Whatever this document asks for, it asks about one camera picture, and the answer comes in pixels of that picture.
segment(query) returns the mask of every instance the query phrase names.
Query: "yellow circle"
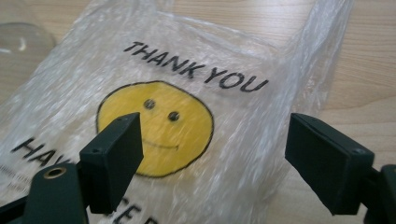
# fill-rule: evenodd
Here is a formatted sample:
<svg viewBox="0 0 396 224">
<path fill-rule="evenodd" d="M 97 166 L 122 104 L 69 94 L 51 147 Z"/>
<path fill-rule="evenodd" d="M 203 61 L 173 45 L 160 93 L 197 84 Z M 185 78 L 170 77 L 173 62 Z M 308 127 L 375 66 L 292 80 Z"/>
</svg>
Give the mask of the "yellow circle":
<svg viewBox="0 0 396 224">
<path fill-rule="evenodd" d="M 198 159 L 212 139 L 213 117 L 196 97 L 162 81 L 141 82 L 111 92 L 101 103 L 97 128 L 140 113 L 144 159 L 137 173 L 150 177 L 173 174 Z"/>
</svg>

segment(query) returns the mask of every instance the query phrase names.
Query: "plastic bag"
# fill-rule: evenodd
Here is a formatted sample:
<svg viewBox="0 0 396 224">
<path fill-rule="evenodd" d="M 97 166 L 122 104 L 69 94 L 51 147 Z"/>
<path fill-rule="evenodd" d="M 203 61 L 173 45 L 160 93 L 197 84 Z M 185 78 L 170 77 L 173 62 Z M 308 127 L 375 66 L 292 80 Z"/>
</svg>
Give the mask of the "plastic bag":
<svg viewBox="0 0 396 224">
<path fill-rule="evenodd" d="M 145 159 L 118 211 L 92 222 L 263 223 L 290 112 L 322 107 L 351 6 L 318 0 L 278 47 L 158 2 L 93 0 L 0 108 L 1 203 L 138 111 Z"/>
</svg>

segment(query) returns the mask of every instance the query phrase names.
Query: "plastic wrinkle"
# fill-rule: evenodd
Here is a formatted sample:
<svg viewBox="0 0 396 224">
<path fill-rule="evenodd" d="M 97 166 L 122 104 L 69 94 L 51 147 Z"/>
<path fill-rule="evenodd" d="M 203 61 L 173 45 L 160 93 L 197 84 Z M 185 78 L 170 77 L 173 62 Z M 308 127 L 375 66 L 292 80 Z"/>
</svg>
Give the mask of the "plastic wrinkle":
<svg viewBox="0 0 396 224">
<path fill-rule="evenodd" d="M 91 223 L 264 223 L 289 169 L 290 113 L 324 106 L 352 5 L 318 0 L 278 46 L 166 1 L 92 0 L 0 106 L 0 204 L 140 112 L 145 159 L 117 212 Z"/>
</svg>

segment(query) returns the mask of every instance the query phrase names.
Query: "wooden table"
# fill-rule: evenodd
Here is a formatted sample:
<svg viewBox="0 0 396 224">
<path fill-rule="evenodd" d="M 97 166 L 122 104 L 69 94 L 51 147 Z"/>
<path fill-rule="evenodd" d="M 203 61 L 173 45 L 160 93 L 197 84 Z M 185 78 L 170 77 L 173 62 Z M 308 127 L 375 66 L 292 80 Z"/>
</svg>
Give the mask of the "wooden table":
<svg viewBox="0 0 396 224">
<path fill-rule="evenodd" d="M 44 27 L 61 41 L 88 0 L 26 0 Z M 284 43 L 302 26 L 313 0 L 176 0 L 181 15 L 213 21 Z M 289 20 L 277 35 L 276 20 Z M 375 152 L 375 168 L 396 163 L 396 2 L 356 0 L 326 109 L 321 119 Z M 267 211 L 268 223 L 362 223 L 357 217 L 332 217 L 291 169 Z"/>
</svg>

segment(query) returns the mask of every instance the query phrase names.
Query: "smiley face mouth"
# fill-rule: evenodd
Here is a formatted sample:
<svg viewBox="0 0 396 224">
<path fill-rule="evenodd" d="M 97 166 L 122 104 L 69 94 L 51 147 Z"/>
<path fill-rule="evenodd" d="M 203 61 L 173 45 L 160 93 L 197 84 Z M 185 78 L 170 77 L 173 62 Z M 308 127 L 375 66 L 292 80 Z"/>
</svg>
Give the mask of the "smiley face mouth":
<svg viewBox="0 0 396 224">
<path fill-rule="evenodd" d="M 177 146 L 164 146 L 164 145 L 160 145 L 160 144 L 156 144 L 153 142 L 150 142 L 146 139 L 142 139 L 142 142 L 151 146 L 151 147 L 157 147 L 157 148 L 162 148 L 162 149 L 173 149 L 174 151 L 178 151 L 178 145 Z"/>
</svg>

